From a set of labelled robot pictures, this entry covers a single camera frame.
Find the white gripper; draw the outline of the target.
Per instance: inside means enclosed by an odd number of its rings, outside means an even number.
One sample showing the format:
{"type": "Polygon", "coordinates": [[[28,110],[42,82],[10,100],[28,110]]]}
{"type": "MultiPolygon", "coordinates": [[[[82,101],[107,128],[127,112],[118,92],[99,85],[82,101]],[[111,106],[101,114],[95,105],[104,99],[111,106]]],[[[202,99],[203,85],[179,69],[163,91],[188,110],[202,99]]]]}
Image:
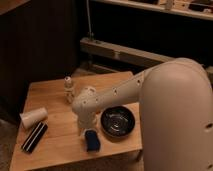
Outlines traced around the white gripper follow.
{"type": "Polygon", "coordinates": [[[79,135],[83,135],[84,130],[96,127],[97,117],[95,113],[81,113],[78,115],[79,135]]]}

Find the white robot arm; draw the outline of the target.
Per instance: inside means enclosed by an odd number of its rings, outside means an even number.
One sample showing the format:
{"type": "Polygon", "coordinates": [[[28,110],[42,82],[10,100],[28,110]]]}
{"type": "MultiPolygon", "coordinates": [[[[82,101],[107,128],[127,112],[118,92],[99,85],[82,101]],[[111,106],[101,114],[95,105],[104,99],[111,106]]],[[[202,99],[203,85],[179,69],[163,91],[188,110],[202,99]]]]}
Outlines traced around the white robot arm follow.
{"type": "Polygon", "coordinates": [[[83,90],[72,110],[88,129],[95,112],[135,102],[144,171],[213,171],[213,88],[198,62],[176,58],[103,92],[83,90]]]}

